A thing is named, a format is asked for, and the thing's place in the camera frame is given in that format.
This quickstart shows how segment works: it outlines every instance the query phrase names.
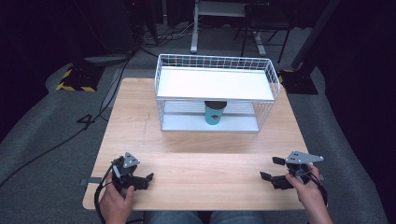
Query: leg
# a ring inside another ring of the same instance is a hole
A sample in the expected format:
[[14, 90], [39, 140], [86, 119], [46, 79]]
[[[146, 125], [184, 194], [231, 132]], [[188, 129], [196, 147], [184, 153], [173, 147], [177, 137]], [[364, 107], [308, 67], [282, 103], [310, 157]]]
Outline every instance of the leg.
[[285, 50], [286, 42], [288, 41], [289, 34], [290, 34], [290, 29], [286, 32], [286, 37], [285, 40], [283, 41], [282, 50], [280, 51], [279, 59], [277, 60], [278, 63], [280, 63], [280, 59], [282, 58], [283, 50]]
[[216, 211], [213, 212], [210, 224], [264, 224], [262, 211]]
[[148, 211], [144, 219], [145, 224], [202, 224], [198, 214], [189, 211]]
[[277, 34], [278, 30], [274, 31], [274, 33], [267, 39], [267, 42], [270, 42], [272, 38]]
[[242, 43], [241, 58], [244, 56], [245, 44], [247, 42], [248, 27], [245, 27], [244, 42]]
[[238, 31], [236, 32], [236, 35], [233, 37], [233, 40], [235, 40], [238, 37], [239, 32], [241, 32], [241, 29], [242, 29], [242, 27], [239, 26]]
[[196, 53], [198, 50], [198, 14], [199, 14], [199, 0], [195, 0], [194, 7], [194, 28], [192, 31], [192, 39], [191, 39], [191, 53]]

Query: black wall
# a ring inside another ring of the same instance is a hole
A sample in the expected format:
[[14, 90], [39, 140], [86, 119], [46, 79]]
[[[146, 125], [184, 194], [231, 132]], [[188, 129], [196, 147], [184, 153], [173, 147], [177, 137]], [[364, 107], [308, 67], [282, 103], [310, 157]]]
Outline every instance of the black wall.
[[48, 93], [53, 72], [132, 48], [126, 13], [123, 0], [0, 3], [0, 141]]
[[394, 1], [341, 1], [304, 60], [323, 74], [332, 111], [389, 223], [396, 223], [395, 11]]

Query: teal cup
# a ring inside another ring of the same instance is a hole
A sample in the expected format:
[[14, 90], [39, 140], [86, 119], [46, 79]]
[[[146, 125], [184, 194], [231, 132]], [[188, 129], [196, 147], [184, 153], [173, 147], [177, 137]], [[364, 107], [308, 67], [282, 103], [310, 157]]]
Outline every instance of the teal cup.
[[205, 101], [205, 120], [210, 125], [220, 122], [224, 108], [227, 106], [225, 101]]

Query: wire basket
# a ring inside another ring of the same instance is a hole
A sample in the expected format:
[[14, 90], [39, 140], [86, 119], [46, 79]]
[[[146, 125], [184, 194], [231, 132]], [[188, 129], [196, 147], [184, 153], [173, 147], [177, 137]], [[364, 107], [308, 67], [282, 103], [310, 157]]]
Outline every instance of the wire basket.
[[[272, 62], [161, 54], [155, 94], [163, 131], [259, 132], [279, 95]], [[220, 122], [205, 122], [205, 101], [226, 101]]]

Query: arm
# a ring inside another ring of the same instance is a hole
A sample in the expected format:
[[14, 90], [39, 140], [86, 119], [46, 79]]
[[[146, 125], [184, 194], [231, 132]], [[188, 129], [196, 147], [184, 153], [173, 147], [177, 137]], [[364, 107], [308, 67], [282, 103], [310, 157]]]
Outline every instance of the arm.
[[111, 183], [112, 176], [109, 173], [106, 178], [106, 191], [100, 200], [100, 210], [107, 224], [124, 224], [132, 213], [134, 186], [128, 188], [124, 199]]
[[[311, 173], [314, 176], [319, 176], [319, 170], [313, 165], [310, 165]], [[308, 215], [309, 223], [311, 224], [325, 224], [332, 223], [326, 204], [323, 202], [322, 195], [318, 186], [309, 181], [306, 185], [302, 184], [296, 177], [286, 174], [288, 181], [296, 188], [297, 195], [305, 208]]]

